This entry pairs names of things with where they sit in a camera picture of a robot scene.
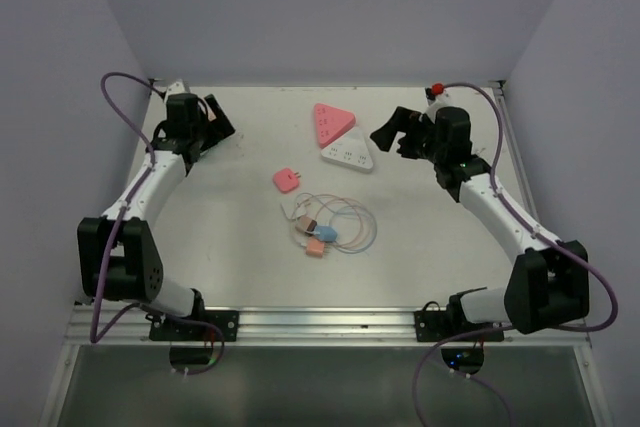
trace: power socket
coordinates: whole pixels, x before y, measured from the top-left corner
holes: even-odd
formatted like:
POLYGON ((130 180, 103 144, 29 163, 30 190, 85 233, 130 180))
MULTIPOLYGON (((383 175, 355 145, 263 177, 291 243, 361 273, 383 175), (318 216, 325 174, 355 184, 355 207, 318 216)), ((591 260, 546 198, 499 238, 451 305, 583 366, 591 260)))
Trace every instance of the power socket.
POLYGON ((367 141, 359 127, 354 127, 339 139, 322 149, 320 155, 327 162, 342 165, 360 172, 373 170, 373 158, 367 141))
POLYGON ((316 138, 321 148, 325 148, 356 125, 353 113, 326 104, 316 104, 313 107, 313 117, 316 138))

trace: metal frame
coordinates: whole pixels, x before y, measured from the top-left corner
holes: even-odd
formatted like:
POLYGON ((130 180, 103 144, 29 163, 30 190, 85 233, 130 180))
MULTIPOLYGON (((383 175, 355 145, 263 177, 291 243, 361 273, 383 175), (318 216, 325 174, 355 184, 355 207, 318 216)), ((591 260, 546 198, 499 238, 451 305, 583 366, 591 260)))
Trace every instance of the metal frame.
MULTIPOLYGON (((502 88, 489 85, 506 122, 506 140, 515 165, 525 209, 537 218, 537 211, 522 164, 522 157, 513 135, 513 129, 502 88)), ((107 304, 102 317, 107 321, 121 308, 121 304, 107 304)), ((242 347, 417 347, 415 337, 415 309, 410 308, 243 308, 237 341, 230 348, 242 347)), ((64 345, 53 377, 45 407, 40 418, 42 427, 54 427, 62 413, 71 377, 81 346, 89 344, 91 307, 74 308, 64 345)), ((141 312, 131 311, 105 336, 106 345, 169 345, 168 342, 149 341, 150 324, 141 312)), ((546 330, 530 335, 518 332, 505 334, 505 341, 492 344, 496 348, 518 347, 573 347, 586 395, 597 427, 612 424, 611 413, 602 384, 592 358, 590 339, 586 334, 572 334, 546 330)))

